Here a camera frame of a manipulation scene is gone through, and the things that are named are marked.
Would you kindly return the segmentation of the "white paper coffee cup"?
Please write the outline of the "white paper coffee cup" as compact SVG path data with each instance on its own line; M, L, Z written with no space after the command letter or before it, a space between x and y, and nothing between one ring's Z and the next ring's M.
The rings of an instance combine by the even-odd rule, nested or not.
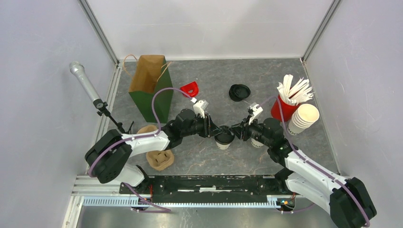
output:
M254 147L256 147L256 148L261 148L262 146L264 146L263 143L260 143L260 142L258 142L258 141L255 140L255 139L251 139L251 144L252 144Z

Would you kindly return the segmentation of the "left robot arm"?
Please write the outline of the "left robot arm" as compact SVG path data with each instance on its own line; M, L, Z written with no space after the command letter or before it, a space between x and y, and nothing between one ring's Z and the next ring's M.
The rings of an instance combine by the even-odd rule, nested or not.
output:
M112 129L85 154L88 175L96 177L101 184L117 180L129 184L137 193L145 193L149 189L149 180L138 166L127 164L129 158L172 149L187 136L211 138L221 132L222 129L213 123L209 114L201 116L191 109L181 110L175 119L149 133L121 134Z

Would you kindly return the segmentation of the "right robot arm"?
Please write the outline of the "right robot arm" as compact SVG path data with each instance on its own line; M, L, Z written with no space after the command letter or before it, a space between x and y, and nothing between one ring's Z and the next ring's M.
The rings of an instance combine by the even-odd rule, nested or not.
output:
M230 127L240 140L254 140L268 147L270 158L283 166L276 174L277 192L297 193L326 211L339 228L367 228L377 210L364 183L324 168L291 143L280 121L267 118L263 123L246 121Z

